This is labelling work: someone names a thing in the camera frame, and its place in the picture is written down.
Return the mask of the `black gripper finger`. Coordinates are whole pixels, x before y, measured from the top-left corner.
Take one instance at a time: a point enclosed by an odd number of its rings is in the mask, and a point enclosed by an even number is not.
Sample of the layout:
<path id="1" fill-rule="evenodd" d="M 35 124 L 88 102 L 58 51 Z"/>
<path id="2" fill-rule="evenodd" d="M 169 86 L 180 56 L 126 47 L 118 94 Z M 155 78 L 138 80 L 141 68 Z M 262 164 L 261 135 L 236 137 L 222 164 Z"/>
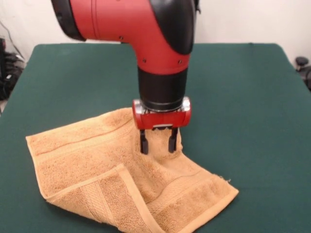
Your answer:
<path id="1" fill-rule="evenodd" d="M 140 152 L 142 154 L 148 154 L 148 140 L 145 135 L 145 130 L 140 130 Z"/>
<path id="2" fill-rule="evenodd" d="M 168 151 L 174 153 L 176 151 L 178 128 L 172 128 L 171 136 L 169 137 Z"/>

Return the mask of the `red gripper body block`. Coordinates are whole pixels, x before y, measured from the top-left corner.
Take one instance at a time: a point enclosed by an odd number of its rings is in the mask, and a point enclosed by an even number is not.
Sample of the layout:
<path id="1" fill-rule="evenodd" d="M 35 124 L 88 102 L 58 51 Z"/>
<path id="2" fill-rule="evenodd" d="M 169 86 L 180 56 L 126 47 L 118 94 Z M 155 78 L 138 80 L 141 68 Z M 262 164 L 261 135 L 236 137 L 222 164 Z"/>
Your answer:
<path id="1" fill-rule="evenodd" d="M 132 102 L 133 117 L 139 130 L 152 130 L 155 128 L 180 128 L 189 124 L 191 118 L 191 102 L 184 97 L 182 105 L 175 111 L 154 112 L 146 109 L 140 100 Z"/>

